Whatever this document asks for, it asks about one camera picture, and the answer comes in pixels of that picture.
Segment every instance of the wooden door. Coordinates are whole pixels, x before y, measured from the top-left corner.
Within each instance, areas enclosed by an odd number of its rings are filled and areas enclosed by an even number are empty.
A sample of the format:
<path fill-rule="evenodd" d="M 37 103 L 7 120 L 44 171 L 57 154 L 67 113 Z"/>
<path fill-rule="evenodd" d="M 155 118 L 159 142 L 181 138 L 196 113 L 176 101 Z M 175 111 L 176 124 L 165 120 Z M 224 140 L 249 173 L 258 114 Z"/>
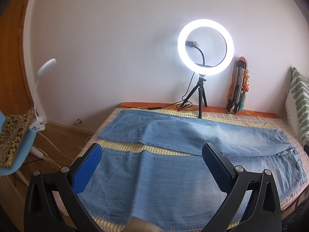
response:
<path fill-rule="evenodd" d="M 28 0 L 11 0 L 0 16 L 0 111 L 25 114 L 33 107 L 23 55 Z"/>

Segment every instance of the leopard print cushion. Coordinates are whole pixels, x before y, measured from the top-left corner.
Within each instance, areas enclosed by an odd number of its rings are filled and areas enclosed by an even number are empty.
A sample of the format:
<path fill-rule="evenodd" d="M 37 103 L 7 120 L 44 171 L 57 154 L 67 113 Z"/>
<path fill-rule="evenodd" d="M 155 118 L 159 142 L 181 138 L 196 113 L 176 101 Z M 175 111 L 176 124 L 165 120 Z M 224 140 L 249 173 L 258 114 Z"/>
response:
<path fill-rule="evenodd" d="M 33 117 L 33 109 L 24 115 L 7 115 L 0 133 L 0 166 L 11 168 Z"/>

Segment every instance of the blue gripper pad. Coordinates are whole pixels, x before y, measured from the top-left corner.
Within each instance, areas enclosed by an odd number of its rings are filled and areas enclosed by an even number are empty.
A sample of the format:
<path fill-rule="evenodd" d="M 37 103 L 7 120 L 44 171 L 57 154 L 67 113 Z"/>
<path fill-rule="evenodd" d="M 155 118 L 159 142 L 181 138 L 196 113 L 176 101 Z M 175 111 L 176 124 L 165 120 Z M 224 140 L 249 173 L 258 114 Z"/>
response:
<path fill-rule="evenodd" d="M 233 164 L 228 158 L 223 157 L 211 143 L 203 146 L 202 157 L 221 192 L 229 194 L 233 187 L 232 178 L 235 175 Z"/>
<path fill-rule="evenodd" d="M 75 195 L 84 191 L 101 158 L 102 148 L 96 144 L 72 178 L 72 190 Z"/>

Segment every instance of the denim fabric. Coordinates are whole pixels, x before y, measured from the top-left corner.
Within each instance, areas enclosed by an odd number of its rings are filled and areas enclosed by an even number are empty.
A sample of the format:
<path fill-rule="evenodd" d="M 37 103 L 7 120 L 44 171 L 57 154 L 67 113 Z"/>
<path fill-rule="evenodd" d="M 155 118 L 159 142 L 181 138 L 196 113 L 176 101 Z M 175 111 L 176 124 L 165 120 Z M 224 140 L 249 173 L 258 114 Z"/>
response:
<path fill-rule="evenodd" d="M 206 142 L 220 153 L 237 156 L 268 156 L 295 148 L 283 132 L 274 129 L 134 110 L 121 111 L 98 138 L 140 142 L 199 156 Z"/>
<path fill-rule="evenodd" d="M 269 168 L 281 200 L 306 177 L 295 149 L 270 156 L 228 157 L 248 171 Z M 248 191 L 234 221 L 240 219 L 249 196 Z M 136 216 L 164 231 L 185 232 L 201 230 L 226 194 L 219 190 L 201 156 L 103 148 L 98 167 L 78 197 L 91 214 L 109 222 L 125 225 Z"/>

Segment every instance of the glowing white ring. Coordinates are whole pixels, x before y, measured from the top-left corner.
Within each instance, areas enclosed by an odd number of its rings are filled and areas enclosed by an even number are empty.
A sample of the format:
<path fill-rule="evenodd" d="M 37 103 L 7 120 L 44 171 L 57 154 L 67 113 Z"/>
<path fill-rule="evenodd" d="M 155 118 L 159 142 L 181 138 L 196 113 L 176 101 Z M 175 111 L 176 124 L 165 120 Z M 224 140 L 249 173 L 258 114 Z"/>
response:
<path fill-rule="evenodd" d="M 227 53 L 225 55 L 225 58 L 222 60 L 222 62 L 214 67 L 201 67 L 195 64 L 188 56 L 186 51 L 186 40 L 189 34 L 200 27 L 210 27 L 218 31 L 222 37 L 225 40 L 226 46 L 227 46 Z M 222 71 L 224 71 L 229 64 L 231 63 L 234 55 L 234 44 L 231 35 L 228 33 L 228 31 L 219 23 L 208 20 L 208 19 L 199 19 L 192 21 L 188 23 L 180 32 L 178 37 L 178 53 L 180 56 L 180 59 L 183 61 L 183 63 L 192 71 L 195 71 L 198 74 L 203 75 L 214 75 L 218 74 Z"/>

